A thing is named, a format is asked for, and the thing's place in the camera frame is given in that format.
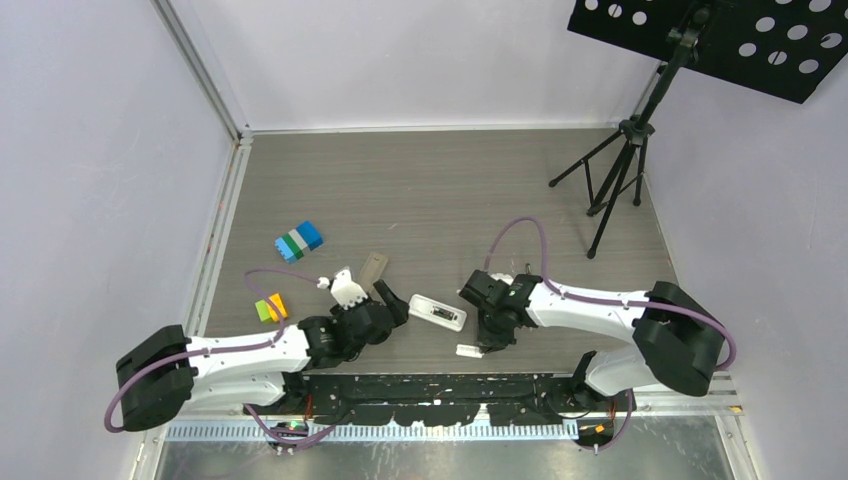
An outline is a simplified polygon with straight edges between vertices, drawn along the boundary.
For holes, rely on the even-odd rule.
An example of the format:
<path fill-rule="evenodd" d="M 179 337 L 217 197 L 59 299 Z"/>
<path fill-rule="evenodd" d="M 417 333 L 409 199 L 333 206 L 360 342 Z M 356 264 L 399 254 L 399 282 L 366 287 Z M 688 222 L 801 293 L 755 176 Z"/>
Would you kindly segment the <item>white remote control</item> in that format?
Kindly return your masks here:
<path fill-rule="evenodd" d="M 420 294 L 413 294 L 408 302 L 409 315 L 453 332 L 461 332 L 467 313 L 445 303 Z"/>

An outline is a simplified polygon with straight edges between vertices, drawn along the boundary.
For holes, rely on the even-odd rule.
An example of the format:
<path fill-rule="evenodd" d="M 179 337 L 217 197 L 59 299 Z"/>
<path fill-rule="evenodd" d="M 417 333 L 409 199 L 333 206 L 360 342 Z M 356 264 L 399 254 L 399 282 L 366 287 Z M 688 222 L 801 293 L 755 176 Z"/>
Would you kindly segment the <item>white battery cover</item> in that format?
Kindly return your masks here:
<path fill-rule="evenodd" d="M 482 359 L 484 356 L 479 346 L 469 344 L 457 344 L 455 353 L 457 356 L 473 359 Z"/>

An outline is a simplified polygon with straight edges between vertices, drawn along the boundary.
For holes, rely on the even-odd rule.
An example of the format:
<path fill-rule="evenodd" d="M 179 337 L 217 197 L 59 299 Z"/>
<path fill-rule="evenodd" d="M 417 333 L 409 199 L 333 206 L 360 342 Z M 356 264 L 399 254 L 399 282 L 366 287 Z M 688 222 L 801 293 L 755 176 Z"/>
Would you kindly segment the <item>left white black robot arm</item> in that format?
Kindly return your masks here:
<path fill-rule="evenodd" d="M 388 285 L 373 299 L 357 284 L 335 285 L 327 316 L 311 316 L 275 332 L 237 337 L 190 337 L 180 325 L 160 328 L 116 363 L 119 390 L 104 425 L 112 433 L 163 425 L 183 409 L 227 403 L 298 412 L 305 385 L 288 374 L 335 368 L 378 345 L 409 318 L 409 304 Z"/>

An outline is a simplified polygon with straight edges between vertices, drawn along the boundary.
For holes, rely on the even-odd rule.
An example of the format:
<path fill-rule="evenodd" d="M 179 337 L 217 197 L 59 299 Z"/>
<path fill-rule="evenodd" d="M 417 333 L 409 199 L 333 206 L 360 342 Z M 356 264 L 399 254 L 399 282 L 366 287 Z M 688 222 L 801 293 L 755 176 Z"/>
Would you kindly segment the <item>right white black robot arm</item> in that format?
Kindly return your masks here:
<path fill-rule="evenodd" d="M 625 390 L 654 384 L 703 397 L 728 343 L 720 322 L 664 281 L 649 291 L 610 292 L 476 270 L 458 295 L 478 311 L 483 353 L 513 344 L 521 327 L 568 328 L 625 342 L 618 350 L 581 357 L 570 392 L 589 411 Z"/>

